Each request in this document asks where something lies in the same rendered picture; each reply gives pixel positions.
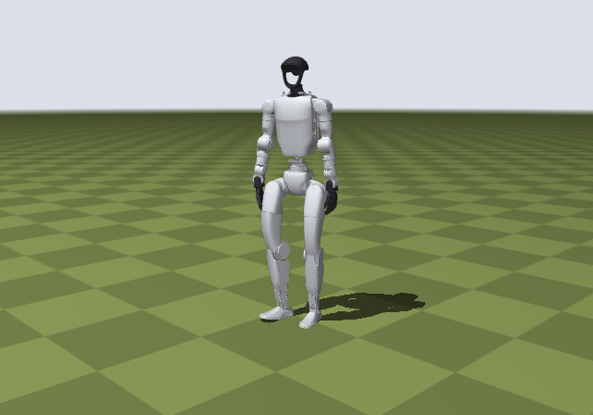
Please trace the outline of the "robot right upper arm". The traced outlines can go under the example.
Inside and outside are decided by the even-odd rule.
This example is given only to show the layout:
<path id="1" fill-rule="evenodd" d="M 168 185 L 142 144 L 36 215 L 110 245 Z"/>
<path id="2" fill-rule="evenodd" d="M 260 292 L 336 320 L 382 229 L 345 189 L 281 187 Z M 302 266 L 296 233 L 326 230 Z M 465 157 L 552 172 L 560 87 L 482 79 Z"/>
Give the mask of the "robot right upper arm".
<path id="1" fill-rule="evenodd" d="M 275 130 L 274 102 L 275 99 L 266 100 L 262 105 L 262 132 L 258 139 L 258 148 L 271 150 L 274 148 L 273 134 Z"/>

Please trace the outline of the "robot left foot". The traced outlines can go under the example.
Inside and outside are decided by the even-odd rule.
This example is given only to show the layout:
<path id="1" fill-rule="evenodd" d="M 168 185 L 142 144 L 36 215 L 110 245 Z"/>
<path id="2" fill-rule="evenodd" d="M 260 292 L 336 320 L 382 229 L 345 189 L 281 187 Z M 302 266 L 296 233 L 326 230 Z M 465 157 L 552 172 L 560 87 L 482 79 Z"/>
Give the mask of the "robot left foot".
<path id="1" fill-rule="evenodd" d="M 299 327 L 304 328 L 304 329 L 308 329 L 313 327 L 318 320 L 322 317 L 322 313 L 319 310 L 319 314 L 315 315 L 315 309 L 313 310 L 313 312 L 309 312 L 307 314 L 307 316 L 299 323 Z"/>

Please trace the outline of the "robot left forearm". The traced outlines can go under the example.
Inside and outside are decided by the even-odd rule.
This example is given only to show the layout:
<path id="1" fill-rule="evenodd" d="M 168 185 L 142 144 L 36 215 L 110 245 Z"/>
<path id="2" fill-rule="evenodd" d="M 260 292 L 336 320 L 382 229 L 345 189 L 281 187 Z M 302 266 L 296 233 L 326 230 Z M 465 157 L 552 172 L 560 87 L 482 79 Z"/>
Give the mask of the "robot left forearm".
<path id="1" fill-rule="evenodd" d="M 329 149 L 330 153 L 326 153 L 322 155 L 323 160 L 323 170 L 324 170 L 324 177 L 325 177 L 325 185 L 327 181 L 331 181 L 333 183 L 333 189 L 338 186 L 339 181 L 337 179 L 337 172 L 336 172 L 336 165 L 335 165 L 335 149 L 334 149 L 334 142 L 332 139 L 329 140 Z"/>

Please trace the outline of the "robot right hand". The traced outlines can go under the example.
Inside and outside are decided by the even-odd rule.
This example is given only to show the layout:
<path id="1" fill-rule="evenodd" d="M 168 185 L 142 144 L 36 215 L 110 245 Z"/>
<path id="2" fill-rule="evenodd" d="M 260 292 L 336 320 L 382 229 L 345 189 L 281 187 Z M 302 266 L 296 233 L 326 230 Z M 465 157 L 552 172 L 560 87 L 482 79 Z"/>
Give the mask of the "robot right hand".
<path id="1" fill-rule="evenodd" d="M 256 176 L 254 178 L 254 187 L 256 188 L 256 198 L 259 203 L 260 210 L 262 210 L 262 199 L 263 199 L 263 194 L 264 194 L 262 187 L 264 187 L 264 186 L 265 186 L 265 183 L 261 184 L 261 178 L 259 176 Z"/>

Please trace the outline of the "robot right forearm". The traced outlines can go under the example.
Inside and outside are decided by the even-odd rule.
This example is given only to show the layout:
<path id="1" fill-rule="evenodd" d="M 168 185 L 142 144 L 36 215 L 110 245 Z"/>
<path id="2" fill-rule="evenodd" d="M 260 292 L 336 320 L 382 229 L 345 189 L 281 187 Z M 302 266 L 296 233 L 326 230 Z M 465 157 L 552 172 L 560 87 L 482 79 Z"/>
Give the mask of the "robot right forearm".
<path id="1" fill-rule="evenodd" d="M 263 184 L 265 182 L 265 173 L 267 170 L 267 166 L 268 166 L 268 159 L 270 158 L 270 154 L 269 152 L 265 152 L 263 149 L 259 149 L 257 147 L 257 162 L 255 165 L 255 174 L 253 176 L 253 182 L 254 182 L 254 178 L 256 176 L 259 176 L 261 178 L 261 184 Z"/>

